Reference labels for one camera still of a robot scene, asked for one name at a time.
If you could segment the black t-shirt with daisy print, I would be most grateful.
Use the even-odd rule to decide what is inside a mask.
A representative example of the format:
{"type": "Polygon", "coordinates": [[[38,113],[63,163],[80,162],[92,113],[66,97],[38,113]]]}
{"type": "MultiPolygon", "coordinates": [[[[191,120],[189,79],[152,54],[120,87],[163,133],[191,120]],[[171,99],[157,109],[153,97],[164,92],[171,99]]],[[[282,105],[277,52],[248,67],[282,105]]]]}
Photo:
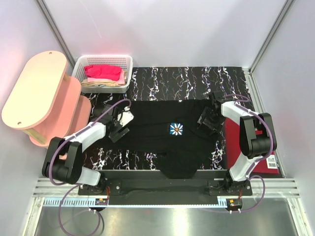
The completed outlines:
{"type": "Polygon", "coordinates": [[[155,153],[155,166],[169,178],[191,178],[202,167],[210,167],[219,135],[198,123],[211,102],[134,101],[134,119],[127,125],[129,132],[111,149],[155,153]]]}

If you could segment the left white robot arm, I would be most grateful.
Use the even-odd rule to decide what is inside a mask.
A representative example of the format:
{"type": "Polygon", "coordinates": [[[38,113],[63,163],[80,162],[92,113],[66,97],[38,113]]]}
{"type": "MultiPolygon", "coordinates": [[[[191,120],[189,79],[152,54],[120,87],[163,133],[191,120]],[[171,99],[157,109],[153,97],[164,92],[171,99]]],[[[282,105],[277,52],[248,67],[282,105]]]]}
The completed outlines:
{"type": "Polygon", "coordinates": [[[100,195],[106,190],[106,182],[101,173],[85,168],[83,153],[95,142],[108,138],[116,143],[129,129],[126,127],[134,118],[130,107],[123,109],[108,106],[95,121],[64,138],[51,139],[42,167],[42,175],[54,185],[85,184],[93,193],[100,195]]]}

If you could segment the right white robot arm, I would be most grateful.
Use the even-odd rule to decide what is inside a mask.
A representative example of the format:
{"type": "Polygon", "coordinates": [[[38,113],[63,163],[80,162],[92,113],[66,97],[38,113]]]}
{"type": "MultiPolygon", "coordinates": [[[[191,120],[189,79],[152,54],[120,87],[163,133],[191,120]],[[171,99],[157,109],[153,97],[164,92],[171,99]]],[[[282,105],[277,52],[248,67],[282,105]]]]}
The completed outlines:
{"type": "Polygon", "coordinates": [[[210,133],[219,133],[226,119],[239,127],[240,154],[234,165],[226,171],[219,189],[229,195],[246,188],[250,174],[256,165],[267,159],[277,148],[277,140],[269,113],[257,113],[241,103],[250,99],[240,94],[216,91],[209,94],[210,105],[206,106],[197,121],[197,127],[208,128],[210,133]]]}

